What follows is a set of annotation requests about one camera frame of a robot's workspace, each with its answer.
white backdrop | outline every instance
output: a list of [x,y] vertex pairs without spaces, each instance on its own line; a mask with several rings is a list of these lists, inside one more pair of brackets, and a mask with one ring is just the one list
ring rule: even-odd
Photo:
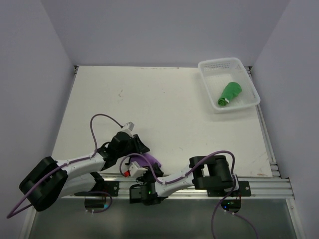
[[253,65],[289,0],[42,0],[77,65]]
[[16,239],[25,213],[5,217],[52,153],[74,68],[38,0],[0,1],[0,32],[0,238]]

white connector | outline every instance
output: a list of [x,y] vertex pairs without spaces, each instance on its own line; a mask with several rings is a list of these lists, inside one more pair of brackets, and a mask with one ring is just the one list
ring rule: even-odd
[[130,176],[133,178],[141,177],[147,171],[146,168],[141,168],[137,162],[133,162],[129,166]]
[[132,134],[133,128],[134,128],[134,124],[132,122],[128,122],[123,126],[121,131],[127,133],[130,137],[133,137],[133,134]]

white table surface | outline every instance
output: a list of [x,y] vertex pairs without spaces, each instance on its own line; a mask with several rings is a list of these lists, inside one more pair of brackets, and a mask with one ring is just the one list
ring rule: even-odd
[[[97,113],[121,124],[132,121],[134,133],[175,173],[193,156],[218,150],[235,154],[241,177],[272,177],[255,107],[215,114],[197,68],[80,66],[54,147],[55,160],[93,151],[89,122]],[[119,127],[105,117],[93,122],[98,145]],[[106,170],[118,173],[116,166]]]

white wall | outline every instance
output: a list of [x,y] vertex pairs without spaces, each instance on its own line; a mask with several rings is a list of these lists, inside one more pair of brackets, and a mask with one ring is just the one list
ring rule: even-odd
[[319,238],[319,2],[291,0],[253,66],[279,169],[308,238]]
[[289,0],[42,0],[78,65],[251,66]]
[[15,239],[25,214],[5,217],[52,152],[74,68],[39,0],[2,0],[0,32],[0,238]]

scratch mark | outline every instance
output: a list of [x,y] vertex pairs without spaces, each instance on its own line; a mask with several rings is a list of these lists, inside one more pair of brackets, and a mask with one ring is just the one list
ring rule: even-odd
[[119,97],[122,97],[121,93],[123,92],[123,90],[121,90],[121,92],[118,94]]
[[266,153],[267,153],[266,151],[265,151],[265,152],[263,152],[261,155],[259,155],[259,157],[258,157],[258,158],[261,158],[261,157],[262,157],[262,156],[264,156]]
[[258,160],[259,158],[256,158],[251,164],[254,164],[256,163],[256,161]]

